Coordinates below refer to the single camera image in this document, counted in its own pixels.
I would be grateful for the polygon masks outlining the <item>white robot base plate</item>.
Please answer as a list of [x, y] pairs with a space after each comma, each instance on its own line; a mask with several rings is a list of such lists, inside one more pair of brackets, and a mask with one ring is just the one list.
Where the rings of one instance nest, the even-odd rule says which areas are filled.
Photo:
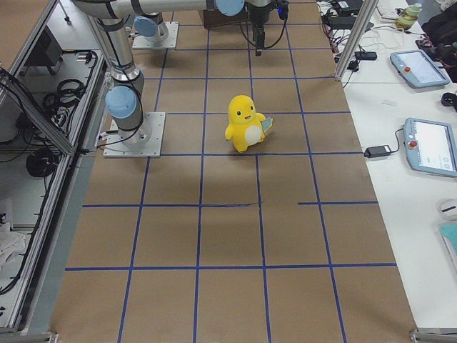
[[104, 143], [104, 157], [160, 157], [165, 121], [165, 112], [146, 112], [139, 130], [127, 133], [119, 131], [116, 122], [112, 119], [110, 130], [114, 130], [116, 133], [107, 136], [106, 143]]

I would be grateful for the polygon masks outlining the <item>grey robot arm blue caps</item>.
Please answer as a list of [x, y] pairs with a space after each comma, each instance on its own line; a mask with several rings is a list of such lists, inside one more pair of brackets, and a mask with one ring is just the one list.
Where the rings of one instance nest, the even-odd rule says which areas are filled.
[[141, 93], [144, 75], [136, 66], [126, 33], [125, 16], [134, 15], [134, 26], [142, 36], [159, 41], [169, 35], [162, 14], [172, 11], [217, 10], [224, 16], [247, 14], [253, 27], [253, 45], [266, 49], [264, 26], [273, 10], [288, 18], [287, 1], [75, 1], [92, 21], [92, 29], [111, 68], [114, 88], [106, 95], [106, 108], [118, 127], [117, 144], [132, 148], [144, 145], [151, 136]]

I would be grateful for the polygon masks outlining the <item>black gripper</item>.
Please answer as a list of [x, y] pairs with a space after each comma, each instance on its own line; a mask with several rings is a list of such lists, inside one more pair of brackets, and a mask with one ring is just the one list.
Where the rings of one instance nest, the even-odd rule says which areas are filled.
[[289, 1], [246, 1], [248, 20], [252, 25], [255, 45], [255, 56], [261, 56], [265, 49], [264, 25], [268, 22], [270, 13], [277, 10], [278, 17], [284, 23], [288, 21]]

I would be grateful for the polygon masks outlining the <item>second grey robot arm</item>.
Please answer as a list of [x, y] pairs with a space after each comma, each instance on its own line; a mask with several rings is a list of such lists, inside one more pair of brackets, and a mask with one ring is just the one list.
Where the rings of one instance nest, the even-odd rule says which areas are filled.
[[153, 41], [163, 40], [169, 35], [162, 13], [136, 16], [134, 28], [141, 36]]

